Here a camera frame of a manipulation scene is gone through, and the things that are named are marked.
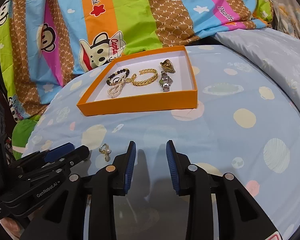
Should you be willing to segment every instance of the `red mouth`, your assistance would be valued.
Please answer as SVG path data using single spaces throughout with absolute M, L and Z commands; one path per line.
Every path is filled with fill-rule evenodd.
M 86 65 L 86 68 L 88 69 L 88 71 L 92 70 L 91 64 L 90 64 L 90 59 L 88 54 L 86 53 L 84 47 L 82 46 L 83 49 L 83 62 Z

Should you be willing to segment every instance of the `pearl necklace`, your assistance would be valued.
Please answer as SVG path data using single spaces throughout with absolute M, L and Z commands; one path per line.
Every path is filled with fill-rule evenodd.
M 115 83 L 114 86 L 111 86 L 108 90 L 108 94 L 111 98 L 116 98 L 118 95 L 120 95 L 123 85 L 125 84 L 126 76 L 122 75 L 121 78 L 117 83 Z

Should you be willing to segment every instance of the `gold bracelet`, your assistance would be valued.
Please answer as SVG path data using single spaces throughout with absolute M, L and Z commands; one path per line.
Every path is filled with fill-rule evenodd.
M 154 68 L 149 69 L 143 69 L 139 71 L 140 75 L 146 74 L 146 73 L 154 73 L 154 76 L 148 78 L 147 80 L 143 81 L 134 81 L 136 78 L 136 74 L 133 74 L 131 78 L 127 78 L 125 80 L 126 83 L 132 83 L 134 86 L 141 87 L 151 84 L 152 82 L 156 81 L 158 78 L 158 72 Z

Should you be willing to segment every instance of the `red and white sticker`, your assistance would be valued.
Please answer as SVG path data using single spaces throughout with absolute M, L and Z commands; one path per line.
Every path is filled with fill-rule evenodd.
M 273 233 L 271 236 L 269 236 L 266 240 L 282 240 L 279 232 Z

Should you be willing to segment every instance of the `silver watch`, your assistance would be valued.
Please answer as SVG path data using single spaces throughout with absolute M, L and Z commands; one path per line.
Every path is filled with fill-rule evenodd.
M 173 80 L 167 75 L 166 71 L 161 71 L 161 79 L 159 80 L 159 84 L 162 87 L 163 92 L 170 91 L 170 86 Z

